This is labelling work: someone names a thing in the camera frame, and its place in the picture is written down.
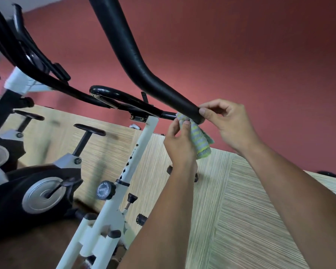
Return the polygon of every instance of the hand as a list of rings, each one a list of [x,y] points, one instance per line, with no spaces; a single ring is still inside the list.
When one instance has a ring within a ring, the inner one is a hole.
[[[170,124],[163,143],[172,161],[173,169],[189,170],[195,175],[198,168],[197,152],[191,140],[190,130],[191,123],[184,121],[181,135],[176,137],[179,132],[179,121],[175,119]]]
[[[218,127],[223,140],[242,156],[252,145],[262,143],[243,105],[216,99],[199,107],[199,113]]]

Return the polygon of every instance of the striped cloth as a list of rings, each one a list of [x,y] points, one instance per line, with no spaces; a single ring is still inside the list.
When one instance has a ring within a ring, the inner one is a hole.
[[[192,119],[182,113],[176,114],[179,120],[179,126],[182,128],[183,122],[189,120],[191,122],[191,139],[197,150],[197,159],[207,157],[211,154],[210,144],[214,140],[209,137]]]

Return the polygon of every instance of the person's left arm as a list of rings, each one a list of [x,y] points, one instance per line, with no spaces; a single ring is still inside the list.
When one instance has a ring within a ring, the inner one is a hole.
[[[190,123],[170,125],[164,146],[173,171],[144,226],[132,242],[118,269],[184,268],[197,171],[196,151],[190,139]]]

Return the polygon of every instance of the ceiling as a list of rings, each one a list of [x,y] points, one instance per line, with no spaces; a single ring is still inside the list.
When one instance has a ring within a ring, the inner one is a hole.
[[[10,18],[13,14],[12,3],[21,5],[22,10],[26,12],[57,1],[60,0],[0,0],[0,11],[4,17]]]

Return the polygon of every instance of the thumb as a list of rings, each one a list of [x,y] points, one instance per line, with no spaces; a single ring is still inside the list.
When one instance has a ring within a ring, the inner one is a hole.
[[[184,121],[181,128],[181,135],[190,137],[190,128],[191,128],[191,122],[188,120]]]
[[[202,115],[204,118],[206,118],[209,122],[211,122],[216,127],[219,127],[218,126],[219,121],[220,121],[219,116],[211,109],[200,108],[199,114]]]

